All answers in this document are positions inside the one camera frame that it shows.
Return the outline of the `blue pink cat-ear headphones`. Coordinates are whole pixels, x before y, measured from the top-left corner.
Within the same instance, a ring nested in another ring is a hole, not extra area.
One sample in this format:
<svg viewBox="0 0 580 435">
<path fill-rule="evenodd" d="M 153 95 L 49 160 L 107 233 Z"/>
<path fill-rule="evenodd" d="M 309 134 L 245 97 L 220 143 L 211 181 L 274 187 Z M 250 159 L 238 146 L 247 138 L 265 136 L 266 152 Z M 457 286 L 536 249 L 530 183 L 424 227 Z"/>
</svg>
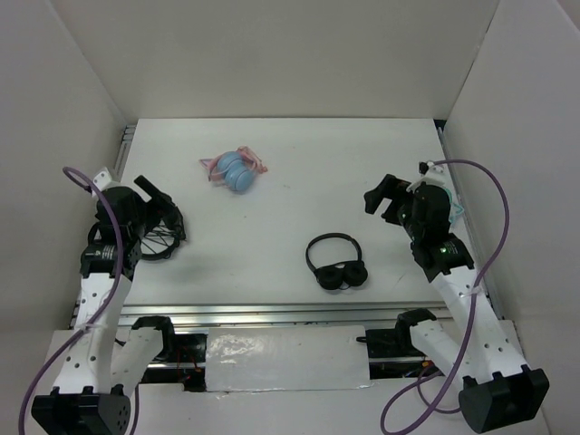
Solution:
<svg viewBox="0 0 580 435">
<path fill-rule="evenodd" d="M 237 194 L 247 192 L 258 175 L 268 172 L 264 162 L 248 146 L 200 159 L 198 163 L 207 172 L 209 182 Z"/>
</svg>

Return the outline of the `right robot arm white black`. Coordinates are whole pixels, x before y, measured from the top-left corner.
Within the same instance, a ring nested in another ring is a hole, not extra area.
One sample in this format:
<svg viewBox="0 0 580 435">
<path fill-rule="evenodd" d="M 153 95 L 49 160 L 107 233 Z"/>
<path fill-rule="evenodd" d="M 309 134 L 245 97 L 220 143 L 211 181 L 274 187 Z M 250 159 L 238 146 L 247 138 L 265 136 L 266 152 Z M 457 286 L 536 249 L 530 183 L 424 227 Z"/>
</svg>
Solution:
<svg viewBox="0 0 580 435">
<path fill-rule="evenodd" d="M 509 340 L 483 291 L 466 245 L 450 231 L 450 196 L 426 180 L 412 184 L 386 175 L 364 195 L 365 211 L 390 204 L 382 218 L 402 227 L 415 263 L 437 290 L 463 338 L 456 343 L 437 318 L 406 313 L 394 336 L 397 349 L 421 351 L 445 377 L 443 392 L 454 389 L 459 411 L 477 434 L 533 420 L 549 389 L 541 369 L 532 369 Z"/>
</svg>

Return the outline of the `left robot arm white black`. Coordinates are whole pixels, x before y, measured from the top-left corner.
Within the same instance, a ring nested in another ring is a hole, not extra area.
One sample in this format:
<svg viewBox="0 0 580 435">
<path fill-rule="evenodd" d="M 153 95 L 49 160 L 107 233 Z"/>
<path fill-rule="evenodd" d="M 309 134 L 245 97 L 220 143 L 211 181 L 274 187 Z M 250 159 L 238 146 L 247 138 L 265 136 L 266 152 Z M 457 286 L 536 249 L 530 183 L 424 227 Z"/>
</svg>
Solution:
<svg viewBox="0 0 580 435">
<path fill-rule="evenodd" d="M 133 187 L 107 169 L 92 178 L 64 174 L 96 198 L 96 222 L 81 256 L 81 296 L 72 336 L 48 359 L 21 405 L 47 434 L 126 434 L 136 429 L 138 386 L 154 360 L 178 350 L 167 316 L 138 318 L 123 345 L 116 341 L 121 311 L 142 257 L 143 238 L 160 224 L 184 237 L 172 198 L 143 176 Z"/>
</svg>

